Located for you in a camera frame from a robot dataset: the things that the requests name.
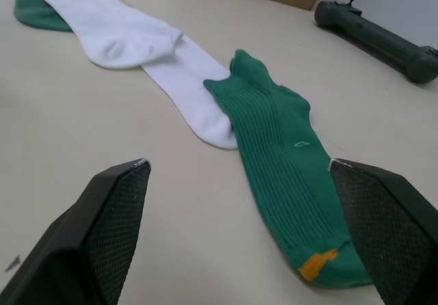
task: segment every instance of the white table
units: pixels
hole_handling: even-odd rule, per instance
[[[220,63],[237,48],[312,105],[332,157],[409,179],[436,207],[438,83],[418,87],[266,0],[125,0],[184,30]],[[282,257],[238,151],[200,141],[143,70],[104,70],[73,34],[15,21],[0,0],[0,289],[47,226],[105,168],[147,157],[152,174],[120,305],[381,305],[373,287],[324,290]]]

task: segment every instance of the ribbed sock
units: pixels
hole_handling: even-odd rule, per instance
[[[19,22],[30,27],[72,31],[60,15],[43,0],[15,0],[14,15]]]
[[[372,283],[351,243],[309,103],[241,50],[231,76],[205,87],[229,115],[259,212],[289,261],[320,286]]]
[[[227,78],[228,69],[186,35],[178,42],[174,57],[163,57],[142,67],[169,95],[197,136],[219,148],[237,148],[228,116],[203,85],[205,79]]]
[[[104,68],[131,68],[175,54],[182,33],[121,0],[45,0],[70,25],[88,58]]]

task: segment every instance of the white sock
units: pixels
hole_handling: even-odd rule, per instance
[[[45,0],[104,68],[131,68],[175,54],[182,33],[121,0]]]
[[[169,95],[195,134],[219,148],[237,149],[228,116],[203,85],[206,79],[228,78],[228,69],[186,35],[178,41],[175,56],[142,67]]]

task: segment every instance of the green sock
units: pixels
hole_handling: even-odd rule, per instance
[[[30,27],[72,31],[61,16],[43,0],[15,0],[15,18]]]
[[[204,82],[228,114],[255,201],[284,255],[309,281],[333,288],[372,281],[354,249],[313,132],[309,103],[236,51],[231,76]]]

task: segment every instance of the sock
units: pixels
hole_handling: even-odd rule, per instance
[[[182,33],[121,0],[45,0],[104,68],[131,68],[175,54]]]
[[[43,0],[15,0],[14,15],[19,22],[30,27],[71,31],[60,15]]]
[[[241,50],[231,76],[205,87],[230,117],[259,212],[293,266],[324,287],[372,283],[351,243],[309,103]]]
[[[186,35],[177,43],[174,57],[163,57],[142,67],[169,95],[198,137],[219,148],[237,148],[228,116],[203,85],[205,79],[227,78],[228,69]]]

